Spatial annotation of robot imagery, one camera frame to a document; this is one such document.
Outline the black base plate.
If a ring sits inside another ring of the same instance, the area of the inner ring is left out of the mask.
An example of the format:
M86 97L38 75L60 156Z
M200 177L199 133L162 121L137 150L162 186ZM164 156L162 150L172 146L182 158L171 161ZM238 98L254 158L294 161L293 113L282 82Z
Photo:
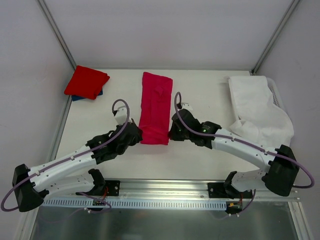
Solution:
M253 197L252 190L239 192L237 190L226 190L223 182L207 183L207 192L210 199L251 199Z
M105 180L105 184L103 187L103 197L118 197L120 194L120 180Z

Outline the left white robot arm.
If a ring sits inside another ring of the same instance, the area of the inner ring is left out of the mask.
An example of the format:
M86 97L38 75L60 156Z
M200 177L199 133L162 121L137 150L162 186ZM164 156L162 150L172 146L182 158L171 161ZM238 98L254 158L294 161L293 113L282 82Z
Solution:
M142 141L142 130L134 122L97 135L75 152L35 167L21 164L14 169L12 186L20 212L39 207L58 195L84 192L99 195L105 181L95 167L123 155L129 146Z

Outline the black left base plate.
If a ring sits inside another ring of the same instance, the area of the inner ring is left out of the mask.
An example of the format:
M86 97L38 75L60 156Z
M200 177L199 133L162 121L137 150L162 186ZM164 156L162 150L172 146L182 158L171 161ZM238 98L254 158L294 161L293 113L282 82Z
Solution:
M118 197L120 194L120 180L105 180L105 184L103 187L103 197Z

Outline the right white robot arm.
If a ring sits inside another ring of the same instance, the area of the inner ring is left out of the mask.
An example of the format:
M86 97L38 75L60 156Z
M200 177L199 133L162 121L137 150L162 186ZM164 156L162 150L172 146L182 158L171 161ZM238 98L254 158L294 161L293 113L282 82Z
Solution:
M223 190L229 198L237 198L241 193L251 190L269 190L278 196L289 196L300 169L290 147L281 145L276 149L263 149L216 123L199 122L185 108L178 110L171 119L168 134L171 140L187 140L198 147L231 154L257 167L256 170L232 171L228 174Z

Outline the folded blue t shirt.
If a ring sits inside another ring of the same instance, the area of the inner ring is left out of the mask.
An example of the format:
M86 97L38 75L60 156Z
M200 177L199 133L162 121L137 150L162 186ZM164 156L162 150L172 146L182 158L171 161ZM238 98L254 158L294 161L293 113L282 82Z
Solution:
M101 95L103 95L103 90L101 90L101 91L98 93L97 96L101 96ZM79 101L79 100L84 100L84 99L85 99L85 97L82 97L82 96L77 96L77 95L72 95L72 96L71 96L71 100L72 100L73 102Z

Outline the white t shirt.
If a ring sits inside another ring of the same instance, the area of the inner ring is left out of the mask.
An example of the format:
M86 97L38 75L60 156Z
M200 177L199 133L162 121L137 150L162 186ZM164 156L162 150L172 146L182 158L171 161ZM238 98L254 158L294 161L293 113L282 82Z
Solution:
M265 147L289 146L294 127L287 113L274 104L265 76L227 78L235 122L230 130Z

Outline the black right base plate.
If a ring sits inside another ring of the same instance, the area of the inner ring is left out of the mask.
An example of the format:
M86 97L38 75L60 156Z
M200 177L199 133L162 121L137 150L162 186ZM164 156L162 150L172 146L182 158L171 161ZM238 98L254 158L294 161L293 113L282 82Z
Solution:
M210 199L251 199L253 197L252 190L239 192L237 190L226 190L223 182L207 183L207 192Z

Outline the folded red t shirt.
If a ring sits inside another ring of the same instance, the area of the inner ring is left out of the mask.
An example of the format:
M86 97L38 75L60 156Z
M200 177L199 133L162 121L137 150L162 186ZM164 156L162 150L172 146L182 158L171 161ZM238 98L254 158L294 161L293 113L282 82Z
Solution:
M110 76L99 70L78 65L67 84L64 94L95 100L103 92Z

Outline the crimson pink t shirt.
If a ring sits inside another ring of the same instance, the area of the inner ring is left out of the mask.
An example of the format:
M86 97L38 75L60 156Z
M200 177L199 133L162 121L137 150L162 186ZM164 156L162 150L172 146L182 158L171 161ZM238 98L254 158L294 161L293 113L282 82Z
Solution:
M171 119L173 80L144 72L142 75L141 114L138 127L144 145L167 145Z

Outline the white perforated plastic basket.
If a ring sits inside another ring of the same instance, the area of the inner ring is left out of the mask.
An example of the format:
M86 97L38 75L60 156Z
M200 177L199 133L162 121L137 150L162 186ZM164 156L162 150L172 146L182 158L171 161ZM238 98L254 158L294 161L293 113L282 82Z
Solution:
M267 79L267 86L273 96L273 104L276 105L277 107L279 107L280 109L285 110L283 101L281 99L281 96L280 96L280 93L278 91L278 88L276 86L275 81L269 77L267 77L266 79Z

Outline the aluminium mounting rail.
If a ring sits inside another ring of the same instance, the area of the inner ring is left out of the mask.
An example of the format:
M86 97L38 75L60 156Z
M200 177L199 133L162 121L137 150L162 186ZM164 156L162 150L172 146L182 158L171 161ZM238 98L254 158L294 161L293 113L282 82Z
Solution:
M148 200L215 200L209 198L208 183L215 180L165 180L165 179L112 179L120 181L115 190L117 196L109 192L105 199L148 199ZM287 197L268 190L256 190L255 202L301 202L298 190L292 190Z

